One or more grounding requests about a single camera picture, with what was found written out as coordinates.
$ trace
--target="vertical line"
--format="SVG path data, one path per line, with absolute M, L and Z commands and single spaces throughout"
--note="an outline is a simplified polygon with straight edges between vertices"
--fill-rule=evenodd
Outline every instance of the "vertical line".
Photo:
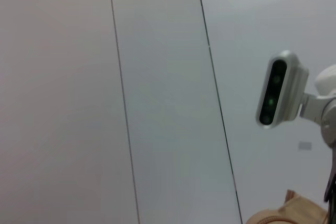
M 114 25 L 114 34 L 115 34 L 115 41 L 117 43 L 117 53 L 118 53 L 118 61 L 119 61 L 119 71 L 120 71 L 120 80 L 121 80 L 121 90 L 122 90 L 122 98 L 124 103 L 124 111 L 125 111 L 125 120 L 126 120 L 126 128 L 127 128 L 127 137 L 128 137 L 128 145 L 130 150 L 130 158 L 131 158 L 131 169 L 132 169 L 132 177 L 133 177 L 133 185 L 134 185 L 134 194 L 135 194 L 135 205 L 137 207 L 137 215 L 138 215 L 138 223 L 140 224 L 140 213 L 139 213 L 139 203 L 138 203 L 138 194 L 137 194 L 137 187 L 135 183 L 135 176 L 134 176 L 134 167 L 133 167 L 133 156 L 132 156 L 132 148 L 131 148 L 131 141 L 130 141 L 130 130 L 128 124 L 128 117 L 127 117 L 127 109 L 126 109 L 126 100 L 125 100 L 125 91 L 124 91 L 124 82 L 122 78 L 122 69 L 121 69 L 121 61 L 120 61 L 120 50 L 119 50 L 119 41 L 117 35 L 117 27 L 114 15 L 114 6 L 113 0 L 111 0 L 111 8 L 112 8 L 112 17 L 113 17 L 113 25 Z
M 241 224 L 243 224 L 243 219 L 242 219 L 242 213 L 240 210 L 240 204 L 239 204 L 239 199 L 238 199 L 238 193 L 237 193 L 237 187 L 236 187 L 236 181 L 235 181 L 235 175 L 233 172 L 233 166 L 232 166 L 232 160 L 231 160 L 231 155 L 230 155 L 230 150 L 229 150 L 229 145 L 228 145 L 228 140 L 226 136 L 226 130 L 225 130 L 225 125 L 224 125 L 224 117 L 223 117 L 223 110 L 222 110 L 222 104 L 221 104 L 221 99 L 219 97 L 219 91 L 218 91 L 218 84 L 217 84 L 217 79 L 216 79 L 216 74 L 215 74 L 215 67 L 214 67 L 214 60 L 212 57 L 212 52 L 211 52 L 211 47 L 210 47 L 210 40 L 209 40 L 209 34 L 208 34 L 208 28 L 206 26 L 206 20 L 205 20 L 205 14 L 204 14 L 204 7 L 203 7 L 203 1 L 200 0 L 201 2 L 201 8 L 202 8 L 202 14 L 203 14 L 203 22 L 204 22 L 204 27 L 205 27 L 205 32 L 206 32 L 206 39 L 208 41 L 208 47 L 209 47 L 209 53 L 210 53 L 210 59 L 211 59 L 211 66 L 212 66 L 212 71 L 214 74 L 214 79 L 215 79 L 215 87 L 216 87 L 216 93 L 217 93 L 217 99 L 218 99 L 218 104 L 219 104 L 219 110 L 221 112 L 221 118 L 222 118 L 222 124 L 223 124 L 223 129 L 224 129 L 224 135 L 225 135 L 225 142 L 226 142 L 226 148 L 229 156 L 229 161 L 230 161 L 230 167 L 231 167 L 231 172 L 232 172 L 232 177 L 233 177 L 233 182 L 236 190 L 236 198 L 237 198 L 237 203 L 238 203 L 238 211 L 239 211 L 239 216 L 240 216 L 240 221 Z

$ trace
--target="camera lens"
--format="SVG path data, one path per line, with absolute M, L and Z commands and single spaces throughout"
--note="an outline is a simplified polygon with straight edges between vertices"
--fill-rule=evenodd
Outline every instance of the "camera lens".
M 272 65 L 259 116 L 263 125 L 270 125 L 274 120 L 286 70 L 287 64 L 283 60 L 276 60 Z

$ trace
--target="light gray wall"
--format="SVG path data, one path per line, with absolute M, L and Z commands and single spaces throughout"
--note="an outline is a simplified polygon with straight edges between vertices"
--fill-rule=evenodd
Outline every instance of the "light gray wall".
M 110 0 L 0 13 L 0 223 L 138 223 Z
M 240 223 L 200 0 L 113 3 L 141 223 Z
M 255 112 L 268 59 L 284 49 L 317 74 L 335 64 L 334 0 L 203 0 L 243 221 L 279 207 L 287 189 L 323 205 L 331 152 L 317 125 L 303 119 L 273 130 Z M 298 151 L 300 141 L 312 151 Z

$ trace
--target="beige bag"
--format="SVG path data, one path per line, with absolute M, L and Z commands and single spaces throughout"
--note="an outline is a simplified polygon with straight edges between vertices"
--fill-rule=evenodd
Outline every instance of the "beige bag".
M 281 208 L 261 211 L 246 224 L 327 224 L 327 211 L 289 190 Z

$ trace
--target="camera housing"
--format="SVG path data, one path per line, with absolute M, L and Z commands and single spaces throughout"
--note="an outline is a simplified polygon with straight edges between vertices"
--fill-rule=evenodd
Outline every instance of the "camera housing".
M 272 128 L 292 121 L 298 114 L 309 71 L 291 51 L 283 51 L 268 63 L 257 109 L 257 123 Z

